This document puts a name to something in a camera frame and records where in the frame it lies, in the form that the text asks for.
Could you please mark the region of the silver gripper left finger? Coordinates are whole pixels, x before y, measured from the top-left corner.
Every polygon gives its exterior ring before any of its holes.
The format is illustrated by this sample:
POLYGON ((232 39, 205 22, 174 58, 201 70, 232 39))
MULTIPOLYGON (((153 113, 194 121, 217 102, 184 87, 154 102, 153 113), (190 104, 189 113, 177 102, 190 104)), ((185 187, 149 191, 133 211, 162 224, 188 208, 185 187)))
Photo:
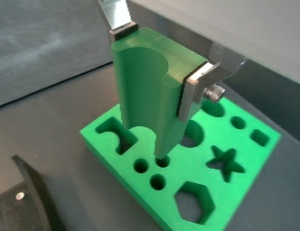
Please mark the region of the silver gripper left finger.
POLYGON ((110 41, 116 42, 138 31, 138 23, 132 20, 126 0, 97 1, 109 25, 110 41))

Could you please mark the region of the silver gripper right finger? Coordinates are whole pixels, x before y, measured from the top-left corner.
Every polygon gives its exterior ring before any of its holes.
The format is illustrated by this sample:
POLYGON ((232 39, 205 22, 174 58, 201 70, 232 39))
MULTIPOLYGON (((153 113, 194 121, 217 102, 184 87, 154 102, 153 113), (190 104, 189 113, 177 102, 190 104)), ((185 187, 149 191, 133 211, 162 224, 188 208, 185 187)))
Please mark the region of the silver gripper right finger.
POLYGON ((229 78, 248 62, 248 58, 213 42, 208 62, 185 78, 180 100, 178 118, 188 122, 209 99, 219 103, 225 89, 219 83, 229 78))

